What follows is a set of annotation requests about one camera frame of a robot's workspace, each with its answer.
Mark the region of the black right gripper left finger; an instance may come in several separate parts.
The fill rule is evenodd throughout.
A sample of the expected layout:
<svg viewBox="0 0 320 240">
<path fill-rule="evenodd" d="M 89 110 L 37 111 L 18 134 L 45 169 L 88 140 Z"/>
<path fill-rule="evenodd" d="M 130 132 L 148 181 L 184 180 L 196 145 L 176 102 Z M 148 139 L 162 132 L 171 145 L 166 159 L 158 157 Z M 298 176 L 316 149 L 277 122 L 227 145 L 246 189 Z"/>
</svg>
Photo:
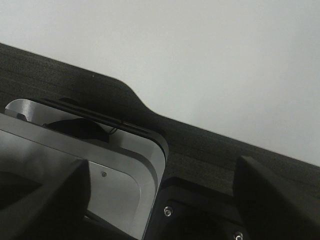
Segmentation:
<svg viewBox="0 0 320 240">
<path fill-rule="evenodd" d="M 77 159 L 44 184 L 0 173 L 2 240 L 74 240 L 89 204 L 89 163 Z"/>
</svg>

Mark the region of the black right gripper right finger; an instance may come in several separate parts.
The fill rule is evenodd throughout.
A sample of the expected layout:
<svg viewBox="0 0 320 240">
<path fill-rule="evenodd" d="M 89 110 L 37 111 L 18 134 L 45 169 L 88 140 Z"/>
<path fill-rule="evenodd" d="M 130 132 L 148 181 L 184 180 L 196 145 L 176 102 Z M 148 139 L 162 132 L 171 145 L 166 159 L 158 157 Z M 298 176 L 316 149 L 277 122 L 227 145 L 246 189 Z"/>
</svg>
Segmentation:
<svg viewBox="0 0 320 240">
<path fill-rule="evenodd" d="M 233 197 L 252 240 L 318 240 L 320 201 L 248 156 L 236 161 Z"/>
</svg>

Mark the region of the silver robot base housing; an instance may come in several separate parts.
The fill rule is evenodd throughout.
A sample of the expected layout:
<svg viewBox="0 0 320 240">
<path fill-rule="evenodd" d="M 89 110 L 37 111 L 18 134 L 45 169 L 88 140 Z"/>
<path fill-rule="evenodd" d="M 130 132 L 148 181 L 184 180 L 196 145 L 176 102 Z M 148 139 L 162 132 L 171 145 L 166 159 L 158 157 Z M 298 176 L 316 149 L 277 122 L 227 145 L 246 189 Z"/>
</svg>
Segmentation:
<svg viewBox="0 0 320 240">
<path fill-rule="evenodd" d="M 0 114 L 0 169 L 45 184 L 88 161 L 88 215 L 141 240 L 169 149 L 157 132 L 63 101 L 11 101 Z"/>
</svg>

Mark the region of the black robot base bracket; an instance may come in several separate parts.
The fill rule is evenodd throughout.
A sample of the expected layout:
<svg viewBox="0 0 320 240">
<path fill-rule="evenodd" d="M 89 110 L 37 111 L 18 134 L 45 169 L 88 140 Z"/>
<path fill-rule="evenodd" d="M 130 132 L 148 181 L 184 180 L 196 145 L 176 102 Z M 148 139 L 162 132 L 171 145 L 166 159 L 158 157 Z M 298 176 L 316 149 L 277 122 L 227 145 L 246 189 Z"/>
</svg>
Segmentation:
<svg viewBox="0 0 320 240">
<path fill-rule="evenodd" d="M 146 240 L 249 240 L 232 196 L 171 177 L 161 182 Z"/>
</svg>

